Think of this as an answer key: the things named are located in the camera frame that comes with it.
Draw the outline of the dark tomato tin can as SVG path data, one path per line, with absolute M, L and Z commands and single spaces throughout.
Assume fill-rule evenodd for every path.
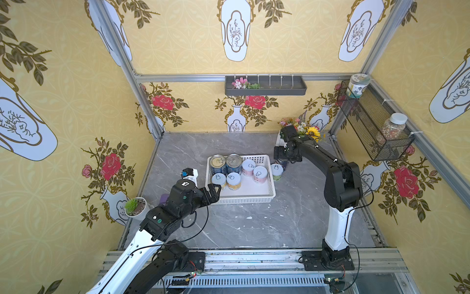
M 281 165 L 283 167 L 284 170 L 287 169 L 287 166 L 288 164 L 290 163 L 288 160 L 281 160 L 281 159 L 278 159 L 276 160 L 276 163 Z

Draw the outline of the green label white-lid can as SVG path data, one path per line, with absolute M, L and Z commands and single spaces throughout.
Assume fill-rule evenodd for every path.
M 280 181 L 284 172 L 283 166 L 280 164 L 272 164 L 270 167 L 271 167 L 273 180 Z

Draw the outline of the yellow label white-lid can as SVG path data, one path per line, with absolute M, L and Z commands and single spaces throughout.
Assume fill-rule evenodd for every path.
M 226 176 L 222 173 L 217 173 L 212 176 L 212 184 L 220 185 L 221 190 L 226 188 Z

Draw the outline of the pink label white-lid can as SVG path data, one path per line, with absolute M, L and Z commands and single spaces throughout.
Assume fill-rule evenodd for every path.
M 268 177 L 268 170 L 263 166 L 256 166 L 253 169 L 253 180 L 258 184 L 266 182 Z

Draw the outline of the blue tin can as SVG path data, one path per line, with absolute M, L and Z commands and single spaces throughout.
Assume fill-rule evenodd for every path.
M 213 155 L 209 159 L 209 167 L 213 175 L 221 173 L 227 175 L 226 157 L 220 154 Z
M 226 169 L 227 173 L 242 173 L 243 159 L 238 154 L 230 154 L 226 157 Z

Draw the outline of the orange label white-lid can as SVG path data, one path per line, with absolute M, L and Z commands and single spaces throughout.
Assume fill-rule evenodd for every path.
M 236 191 L 241 188 L 241 175 L 236 172 L 229 173 L 226 176 L 226 183 L 228 185 L 228 188 Z

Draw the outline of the white perforated plastic basket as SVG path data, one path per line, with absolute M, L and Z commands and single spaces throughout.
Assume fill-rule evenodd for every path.
M 209 167 L 209 159 L 207 160 L 207 170 L 206 170 L 206 182 L 205 185 L 209 186 L 212 184 L 213 173 Z M 276 196 L 274 180 L 271 172 L 271 164 L 269 156 L 266 154 L 260 155 L 242 155 L 241 158 L 244 160 L 251 159 L 254 160 L 257 166 L 263 166 L 268 170 L 268 177 L 265 183 L 258 184 L 253 180 L 253 176 L 244 176 L 241 175 L 241 188 L 233 191 L 226 188 L 220 193 L 220 200 L 217 202 L 218 205 L 224 204 L 243 204 L 243 203 L 269 203 Z

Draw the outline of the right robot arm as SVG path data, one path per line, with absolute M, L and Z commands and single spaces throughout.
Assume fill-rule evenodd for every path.
M 283 127 L 280 139 L 284 145 L 274 148 L 276 160 L 292 164 L 304 159 L 314 164 L 326 177 L 324 198 L 329 205 L 329 223 L 323 240 L 324 262 L 348 260 L 348 242 L 353 214 L 364 196 L 359 166 L 345 162 L 321 147 L 310 135 L 301 136 L 294 126 Z

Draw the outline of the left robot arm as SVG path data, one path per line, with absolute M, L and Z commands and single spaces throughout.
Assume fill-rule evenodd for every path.
M 170 236 L 184 218 L 217 203 L 221 191 L 218 184 L 198 188 L 192 180 L 178 180 L 166 203 L 148 212 L 127 249 L 90 293 L 145 294 L 168 273 L 184 269 L 188 248 Z

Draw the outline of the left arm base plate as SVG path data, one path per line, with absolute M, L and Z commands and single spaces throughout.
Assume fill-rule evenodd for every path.
M 206 261 L 206 253 L 203 251 L 190 251 L 188 253 L 188 260 L 184 271 L 204 271 Z

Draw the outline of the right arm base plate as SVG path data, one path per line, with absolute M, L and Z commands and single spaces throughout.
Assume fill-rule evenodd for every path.
M 306 271 L 352 271 L 356 269 L 346 251 L 302 251 L 298 262 Z

